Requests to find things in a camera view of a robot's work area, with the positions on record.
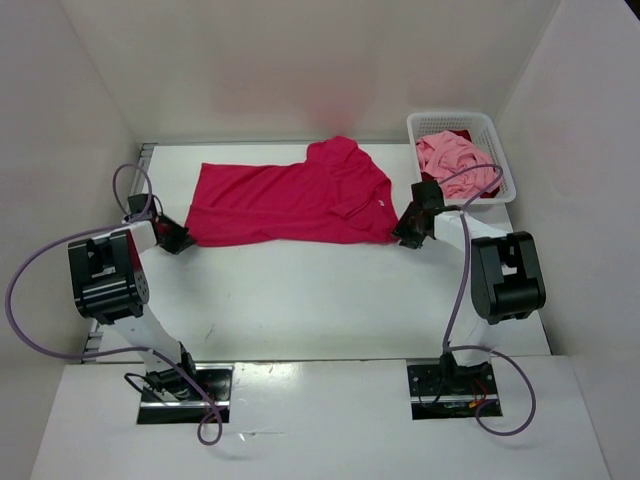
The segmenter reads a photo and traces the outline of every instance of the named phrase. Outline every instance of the folded cloth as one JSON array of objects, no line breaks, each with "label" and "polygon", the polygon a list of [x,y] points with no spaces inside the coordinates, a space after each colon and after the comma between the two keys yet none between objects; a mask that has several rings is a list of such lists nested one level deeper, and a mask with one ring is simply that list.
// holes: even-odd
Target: folded cloth
[{"label": "folded cloth", "polygon": [[309,145],[288,166],[203,164],[187,216],[202,247],[277,238],[391,243],[391,181],[345,137]]},{"label": "folded cloth", "polygon": [[[420,171],[442,181],[474,165],[493,165],[491,157],[465,138],[448,130],[425,135],[416,143]],[[442,185],[445,198],[470,198],[497,177],[493,168],[477,168]]]}]

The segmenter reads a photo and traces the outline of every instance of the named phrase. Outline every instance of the wall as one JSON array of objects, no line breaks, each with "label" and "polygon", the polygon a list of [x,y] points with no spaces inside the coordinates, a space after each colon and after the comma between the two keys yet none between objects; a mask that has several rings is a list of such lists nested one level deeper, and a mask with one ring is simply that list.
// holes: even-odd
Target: wall
[{"label": "wall", "polygon": [[615,479],[640,477],[640,22],[623,0],[563,0],[498,123],[547,284]]},{"label": "wall", "polygon": [[[116,219],[110,174],[136,158],[136,145],[56,2],[0,2],[0,65],[4,292],[37,247]],[[60,248],[34,264],[15,310],[35,339],[79,352],[87,321],[75,312],[65,258]],[[62,368],[28,350],[0,320],[2,478],[29,478]]]},{"label": "wall", "polygon": [[136,138],[406,139],[495,116],[557,0],[61,0]]}]

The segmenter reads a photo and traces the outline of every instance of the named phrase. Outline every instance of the dark red cloth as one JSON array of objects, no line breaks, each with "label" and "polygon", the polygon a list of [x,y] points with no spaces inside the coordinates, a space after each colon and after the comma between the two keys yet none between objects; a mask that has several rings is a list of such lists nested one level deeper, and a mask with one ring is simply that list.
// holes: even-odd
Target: dark red cloth
[{"label": "dark red cloth", "polygon": [[391,181],[348,138],[309,145],[304,163],[203,164],[187,217],[203,247],[276,238],[389,243],[398,222]]},{"label": "dark red cloth", "polygon": [[[451,133],[455,133],[459,137],[473,142],[473,140],[471,140],[471,134],[469,133],[469,130],[451,130]],[[420,176],[422,177],[423,182],[435,180],[431,175],[425,172],[420,172]],[[482,195],[480,195],[480,198],[494,198],[498,193],[500,193],[500,187],[496,188],[493,192],[483,193]]]}]

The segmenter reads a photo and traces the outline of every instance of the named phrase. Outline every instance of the purple cable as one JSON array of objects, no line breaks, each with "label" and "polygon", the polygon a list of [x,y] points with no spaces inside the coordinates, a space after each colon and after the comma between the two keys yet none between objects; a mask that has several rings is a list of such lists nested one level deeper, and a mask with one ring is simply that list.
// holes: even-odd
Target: purple cable
[{"label": "purple cable", "polygon": [[[122,171],[124,168],[127,167],[131,167],[131,168],[135,168],[136,170],[138,170],[145,178],[145,181],[147,182],[147,186],[149,188],[149,197],[147,199],[147,203],[145,204],[145,208],[143,209],[142,213],[133,218],[132,220],[135,220],[136,218],[140,218],[142,216],[144,216],[147,211],[149,210],[149,206],[151,204],[151,200],[152,200],[152,191],[151,191],[151,180],[149,178],[149,176],[147,175],[147,172],[145,172],[142,168],[140,168],[138,165],[135,164],[130,164],[130,163],[125,163],[123,165],[120,165],[116,171],[113,174],[113,180],[112,180],[112,186],[113,186],[113,190],[114,190],[114,194],[116,194],[116,181],[117,181],[117,177],[118,174],[120,173],[120,171]],[[124,210],[124,206],[122,204],[122,202],[120,201],[120,199],[118,198],[117,194],[115,195],[116,197],[116,201],[118,202],[118,205],[120,206],[120,208],[126,213],[126,210]],[[146,348],[146,347],[126,347],[126,348],[116,348],[113,350],[107,350],[104,352],[96,352],[96,353],[84,353],[84,354],[70,354],[70,353],[61,353],[61,352],[55,352],[53,350],[49,350],[41,345],[38,345],[36,342],[34,342],[33,340],[31,340],[20,328],[20,326],[18,325],[18,322],[15,319],[15,316],[13,314],[13,306],[12,306],[12,296],[13,296],[13,291],[15,290],[16,284],[18,283],[18,279],[20,278],[20,276],[24,273],[24,271],[27,269],[27,267],[29,265],[31,265],[31,263],[33,263],[33,261],[38,258],[40,255],[44,254],[45,252],[57,247],[58,245],[61,245],[63,243],[69,242],[71,240],[75,240],[81,237],[86,237],[89,235],[93,235],[93,234],[97,234],[97,233],[102,233],[105,231],[109,231],[109,230],[113,230],[116,228],[121,228],[122,225],[112,225],[112,226],[108,226],[108,227],[102,227],[102,228],[93,228],[91,230],[85,230],[84,232],[80,232],[80,233],[76,233],[74,235],[69,235],[67,237],[61,238],[59,240],[56,240],[54,242],[51,242],[48,245],[45,245],[44,247],[38,249],[35,253],[33,253],[32,255],[30,255],[16,270],[16,272],[13,274],[13,276],[11,277],[11,280],[9,280],[9,284],[7,285],[7,290],[5,292],[5,296],[4,296],[4,310],[5,313],[7,315],[7,320],[9,321],[9,325],[11,326],[11,328],[13,329],[13,331],[15,332],[15,334],[18,336],[18,338],[20,340],[22,340],[27,346],[31,347],[33,350],[35,350],[38,353],[41,353],[43,355],[47,355],[49,357],[53,357],[53,358],[59,358],[62,360],[87,360],[87,359],[91,359],[91,358],[98,358],[98,357],[106,357],[108,355],[116,355],[119,353],[126,353],[126,352],[150,352],[153,355],[155,355],[156,357],[158,357],[159,359],[161,359],[162,361],[164,361],[165,363],[167,363],[171,368],[173,368],[178,375],[180,375],[182,378],[184,378],[184,380],[191,385],[191,387],[198,392],[201,396],[202,399],[208,404],[208,408],[209,408],[209,413],[207,413],[202,420],[200,420],[200,423],[198,424],[198,430],[197,430],[197,435],[198,435],[198,440],[200,441],[200,443],[202,443],[203,445],[215,445],[216,443],[218,443],[220,441],[220,438],[222,437],[222,417],[220,415],[220,410],[218,408],[218,406],[215,404],[215,402],[213,401],[213,399],[211,397],[209,397],[209,395],[191,378],[189,377],[189,375],[187,375],[187,373],[181,369],[178,365],[176,365],[171,359],[167,358],[165,355],[163,355],[160,352],[157,352],[155,350]],[[202,436],[202,429],[204,427],[204,425],[206,423],[208,423],[212,418],[216,419],[216,422],[218,424],[218,434],[216,435],[216,438],[214,440],[206,440],[203,436]]]},{"label": "purple cable", "polygon": [[471,204],[476,199],[478,199],[485,192],[491,192],[495,187],[497,187],[500,184],[500,182],[502,181],[504,170],[499,165],[474,165],[472,167],[468,167],[463,170],[460,170],[459,172],[456,172],[450,177],[447,177],[441,182],[439,182],[439,184],[446,183],[452,178],[455,178],[458,175],[462,175],[463,173],[466,173],[470,170],[475,170],[476,168],[493,168],[495,170],[498,170],[498,176],[492,182],[490,182],[489,185],[487,185],[485,188],[483,188],[478,193],[473,195],[471,198],[469,198],[469,200],[467,200],[464,203],[464,205],[462,205],[462,209],[460,212],[460,222],[462,223],[462,231],[464,233],[464,267],[462,269],[462,280],[460,281],[460,288],[458,289],[458,294],[456,295],[456,301],[453,304],[453,309],[451,310],[451,316],[449,317],[449,323],[447,324],[447,329],[445,330],[444,337],[442,339],[442,350],[445,353],[456,352],[461,350],[479,350],[482,352],[487,352],[489,354],[496,355],[506,360],[520,374],[520,376],[524,380],[524,383],[527,385],[529,394],[531,395],[531,410],[529,412],[529,416],[527,417],[527,419],[524,421],[522,425],[520,425],[515,430],[510,430],[508,432],[500,432],[498,430],[493,430],[487,427],[484,423],[482,423],[482,420],[480,420],[480,413],[482,412],[482,409],[484,409],[488,405],[491,405],[492,403],[495,403],[496,400],[489,400],[489,401],[483,402],[476,408],[476,412],[475,412],[476,421],[478,422],[478,425],[482,427],[482,429],[484,429],[485,431],[493,435],[497,435],[499,437],[510,437],[524,431],[531,424],[531,422],[533,421],[533,418],[536,415],[536,409],[537,409],[536,393],[533,389],[533,385],[531,384],[531,381],[529,380],[529,377],[527,377],[527,375],[524,373],[522,368],[520,368],[520,366],[512,358],[508,357],[504,353],[498,352],[496,350],[492,350],[487,347],[482,347],[480,345],[460,345],[457,347],[452,347],[449,345],[451,332],[453,331],[453,326],[456,323],[456,318],[458,317],[458,312],[460,311],[460,305],[462,305],[464,292],[467,288],[467,281],[469,280],[469,271],[471,270],[471,234],[469,233],[469,225],[467,224],[465,214],[469,209],[469,207],[471,206]]}]

